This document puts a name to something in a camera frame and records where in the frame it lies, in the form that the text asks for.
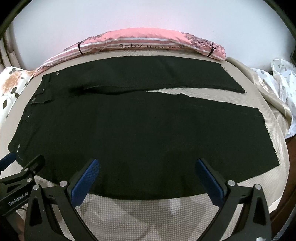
pink pillow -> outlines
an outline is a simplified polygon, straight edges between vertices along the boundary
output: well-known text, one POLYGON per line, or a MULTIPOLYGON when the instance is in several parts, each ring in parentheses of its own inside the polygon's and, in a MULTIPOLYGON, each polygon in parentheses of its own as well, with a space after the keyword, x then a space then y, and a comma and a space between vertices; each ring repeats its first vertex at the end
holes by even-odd
POLYGON ((161 28, 125 28, 91 36, 76 43, 58 55, 46 60, 35 72, 35 76, 58 63, 106 50, 195 50, 202 55, 225 60, 225 49, 214 42, 192 34, 161 28))

white floral curtain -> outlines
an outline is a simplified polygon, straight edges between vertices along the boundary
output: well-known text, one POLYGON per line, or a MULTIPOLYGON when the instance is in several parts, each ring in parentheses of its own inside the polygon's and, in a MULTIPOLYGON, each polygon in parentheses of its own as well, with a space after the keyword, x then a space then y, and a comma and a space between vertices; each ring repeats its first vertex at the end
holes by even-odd
POLYGON ((20 68, 20 64, 12 46, 8 28, 4 37, 0 40, 0 73, 9 66, 20 68))

black fabric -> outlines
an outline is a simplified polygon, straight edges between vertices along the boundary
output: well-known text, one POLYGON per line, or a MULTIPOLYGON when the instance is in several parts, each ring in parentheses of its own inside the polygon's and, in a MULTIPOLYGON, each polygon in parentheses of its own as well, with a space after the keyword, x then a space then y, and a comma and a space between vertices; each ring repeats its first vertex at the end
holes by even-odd
POLYGON ((51 88, 42 91, 46 78, 8 148, 22 166, 44 155, 38 175, 54 183, 97 158, 100 174, 91 193, 167 199, 205 193, 194 173, 200 157, 236 182, 279 165, 256 108, 145 91, 53 98, 51 88))
POLYGON ((173 56, 101 59, 68 67, 58 75, 49 75, 56 96, 76 95, 85 89, 110 94, 180 86, 244 93, 220 63, 173 56))

